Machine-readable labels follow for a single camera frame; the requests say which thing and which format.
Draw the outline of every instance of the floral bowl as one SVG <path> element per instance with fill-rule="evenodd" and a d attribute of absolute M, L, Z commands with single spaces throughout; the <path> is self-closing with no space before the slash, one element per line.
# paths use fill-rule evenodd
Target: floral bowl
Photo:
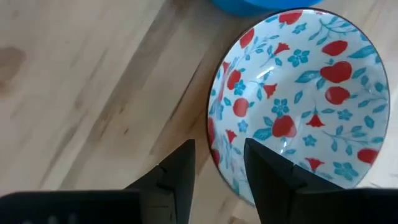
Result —
<path fill-rule="evenodd" d="M 208 101 L 208 142 L 225 181 L 253 203 L 246 138 L 352 188 L 374 162 L 388 119 L 387 77 L 368 38 L 333 13 L 294 9 L 247 30 L 224 57 Z"/>

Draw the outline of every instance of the wooden table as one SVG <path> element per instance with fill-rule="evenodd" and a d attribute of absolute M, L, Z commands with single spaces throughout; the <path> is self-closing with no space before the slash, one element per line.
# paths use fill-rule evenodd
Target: wooden table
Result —
<path fill-rule="evenodd" d="M 382 56 L 391 120 L 361 185 L 397 187 L 398 2 L 318 7 L 362 28 Z M 0 194 L 120 189 L 195 138 L 191 223 L 258 223 L 222 181 L 205 138 L 216 65 L 258 20 L 228 16 L 206 0 L 0 1 Z"/>

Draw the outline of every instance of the bowl rim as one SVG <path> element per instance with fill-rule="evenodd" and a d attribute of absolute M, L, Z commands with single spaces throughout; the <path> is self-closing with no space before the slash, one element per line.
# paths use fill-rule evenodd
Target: bowl rim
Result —
<path fill-rule="evenodd" d="M 214 73 L 213 73 L 213 77 L 211 78 L 211 85 L 210 85 L 209 88 L 208 88 L 208 94 L 207 94 L 207 99 L 206 99 L 206 116 L 205 116 L 205 124 L 206 124 L 206 130 L 205 130 L 205 131 L 206 131 L 206 142 L 207 142 L 208 150 L 209 150 L 209 152 L 210 152 L 211 160 L 213 160 L 213 164 L 216 166 L 216 169 L 217 169 L 219 175 L 221 176 L 221 178 L 223 179 L 224 183 L 225 183 L 225 184 L 228 186 L 228 188 L 229 188 L 230 190 L 232 190 L 232 191 L 233 191 L 233 188 L 232 188 L 231 184 L 225 179 L 224 175 L 221 173 L 220 169 L 218 168 L 218 164 L 216 164 L 216 162 L 215 162 L 215 160 L 214 160 L 214 158 L 213 158 L 213 156 L 212 156 L 212 149 L 211 149 L 211 144 L 210 144 L 210 140 L 209 140 L 209 133 L 208 133 L 208 118 L 209 118 L 208 111 L 209 111 L 209 102 L 210 102 L 210 96 L 211 96 L 211 89 L 213 88 L 213 84 L 214 84 L 214 81 L 215 81 L 217 72 L 218 72 L 218 70 L 220 69 L 221 64 L 223 63 L 224 58 L 225 58 L 225 57 L 228 55 L 228 53 L 231 51 L 231 49 L 233 48 L 234 44 L 235 44 L 237 41 L 239 41 L 239 39 L 240 39 L 247 31 L 249 31 L 250 29 L 252 29 L 252 28 L 255 27 L 256 25 L 258 25 L 260 22 L 262 22 L 262 21 L 264 21 L 264 20 L 266 20 L 266 19 L 268 19 L 268 18 L 270 18 L 270 17 L 272 17 L 272 16 L 274 16 L 274 15 L 282 14 L 283 12 L 295 11 L 295 10 L 313 10 L 313 11 L 325 12 L 325 13 L 328 13 L 328 14 L 331 14 L 331 15 L 334 15 L 334 16 L 338 16 L 338 17 L 340 17 L 340 18 L 342 18 L 342 19 L 348 21 L 352 26 L 354 26 L 355 28 L 357 28 L 357 30 L 359 30 L 359 31 L 367 38 L 367 40 L 369 41 L 369 43 L 374 47 L 374 49 L 375 49 L 375 51 L 376 51 L 376 53 L 377 53 L 377 56 L 379 56 L 380 59 L 381 59 L 381 66 L 382 66 L 383 71 L 384 71 L 384 76 L 386 77 L 386 81 L 387 81 L 387 82 L 386 82 L 386 86 L 387 86 L 387 92 L 388 92 L 388 96 L 389 96 L 389 97 L 388 97 L 389 110 L 388 110 L 388 117 L 387 117 L 387 125 L 386 125 L 386 128 L 385 128 L 385 130 L 384 130 L 383 142 L 382 142 L 382 144 L 381 144 L 381 146 L 380 146 L 380 150 L 379 150 L 378 152 L 381 152 L 381 150 L 382 150 L 382 148 L 383 148 L 383 145 L 384 145 L 384 143 L 385 143 L 385 141 L 386 141 L 387 130 L 388 130 L 388 126 L 389 126 L 389 122 L 390 122 L 390 115 L 391 115 L 391 94 L 390 94 L 389 80 L 388 80 L 388 76 L 387 76 L 386 67 L 384 66 L 384 63 L 383 63 L 383 59 L 381 58 L 379 52 L 377 51 L 377 48 L 375 47 L 375 45 L 373 44 L 373 42 L 369 39 L 369 37 L 362 31 L 362 29 L 360 29 L 357 25 L 355 25 L 353 22 L 351 22 L 351 21 L 348 20 L 347 18 L 345 18 L 345 17 L 343 17 L 343 16 L 341 16 L 341 15 L 339 15 L 339 14 L 337 14 L 337 13 L 334 13 L 334 12 L 331 12 L 331 11 L 327 11 L 327 10 L 324 10 L 324 9 L 318 9 L 318 8 L 315 8 L 315 7 L 296 7 L 296 8 L 291 8 L 291 9 L 285 9 L 285 10 L 275 11 L 275 12 L 272 12 L 272 13 L 266 15 L 266 16 L 262 16 L 260 19 L 256 20 L 256 22 L 253 23 L 253 25 L 250 25 L 247 29 L 245 29 L 244 31 L 242 31 L 242 33 L 240 33 L 240 34 L 237 36 L 237 38 L 235 38 L 235 39 L 232 41 L 232 44 L 227 48 L 227 50 L 225 51 L 225 53 L 224 53 L 223 56 L 221 57 L 220 61 L 217 63 L 216 69 L 215 69 L 215 71 L 214 71 Z M 360 180 L 358 180 L 358 182 L 357 182 L 357 184 L 355 185 L 355 187 L 358 186 L 358 184 L 359 184 L 360 182 L 362 182 L 362 180 L 367 176 L 367 174 L 369 173 L 369 171 L 374 167 L 374 163 L 377 161 L 378 158 L 379 158 L 379 153 L 377 154 L 377 156 L 376 156 L 376 158 L 375 158 L 373 164 L 371 164 L 370 168 L 366 171 L 365 175 L 363 175 L 363 177 L 362 177 Z M 253 207 L 256 206 L 254 203 L 252 203 L 252 202 L 250 202 L 248 199 L 244 198 L 241 194 L 237 194 L 236 192 L 234 192 L 234 194 L 235 194 L 236 196 L 238 196 L 239 199 L 245 201 L 247 204 L 249 204 L 249 205 L 251 205 L 251 206 L 253 206 Z"/>

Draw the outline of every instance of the blue bowl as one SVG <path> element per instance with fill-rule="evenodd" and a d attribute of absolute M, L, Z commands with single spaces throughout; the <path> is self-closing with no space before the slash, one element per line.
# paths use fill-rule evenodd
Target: blue bowl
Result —
<path fill-rule="evenodd" d="M 235 16 L 256 16 L 272 10 L 308 7 L 322 0 L 212 0 Z"/>

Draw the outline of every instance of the black object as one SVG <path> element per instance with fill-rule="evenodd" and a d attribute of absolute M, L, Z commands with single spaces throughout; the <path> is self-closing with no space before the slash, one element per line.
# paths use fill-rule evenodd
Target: black object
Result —
<path fill-rule="evenodd" d="M 344 190 L 246 139 L 246 173 L 264 224 L 398 223 L 398 190 Z M 186 224 L 195 181 L 188 140 L 124 190 L 25 192 L 0 198 L 0 224 Z"/>
<path fill-rule="evenodd" d="M 344 190 L 253 139 L 244 160 L 261 223 L 398 223 L 398 190 Z"/>
<path fill-rule="evenodd" d="M 186 224 L 195 182 L 188 140 L 124 190 L 23 192 L 0 198 L 1 224 Z"/>

